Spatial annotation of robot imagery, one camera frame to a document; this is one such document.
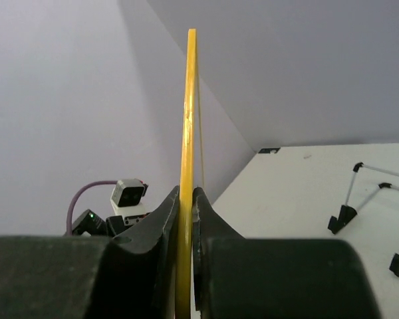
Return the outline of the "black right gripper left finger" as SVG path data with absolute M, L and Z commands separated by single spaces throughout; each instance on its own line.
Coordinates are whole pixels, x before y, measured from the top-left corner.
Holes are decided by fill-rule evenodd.
M 179 190 L 109 237 L 0 237 L 0 318 L 172 318 Z

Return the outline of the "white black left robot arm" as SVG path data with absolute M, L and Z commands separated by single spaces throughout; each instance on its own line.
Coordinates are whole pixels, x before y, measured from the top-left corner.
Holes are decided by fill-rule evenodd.
M 104 220 L 87 209 L 72 223 L 72 235 L 83 236 L 87 233 L 90 236 L 115 237 L 133 227 L 148 215 L 149 213 L 125 217 L 113 215 Z

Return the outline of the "yellow framed whiteboard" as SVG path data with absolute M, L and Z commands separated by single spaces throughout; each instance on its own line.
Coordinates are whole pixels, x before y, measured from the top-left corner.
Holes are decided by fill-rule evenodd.
M 191 266 L 195 159 L 195 114 L 201 113 L 197 30 L 188 30 L 180 166 L 180 210 L 176 255 L 175 317 L 191 317 Z

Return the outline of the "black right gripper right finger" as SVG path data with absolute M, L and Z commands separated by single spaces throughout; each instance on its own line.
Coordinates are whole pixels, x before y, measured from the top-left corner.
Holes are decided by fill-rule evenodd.
M 380 318 L 358 253 L 332 239 L 247 239 L 193 192 L 195 309 L 202 318 Z

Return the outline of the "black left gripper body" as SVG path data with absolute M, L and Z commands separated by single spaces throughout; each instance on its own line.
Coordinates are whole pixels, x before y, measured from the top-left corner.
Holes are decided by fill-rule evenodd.
M 106 231 L 108 237 L 115 237 L 125 230 L 141 222 L 149 213 L 133 216 L 114 215 L 106 219 Z

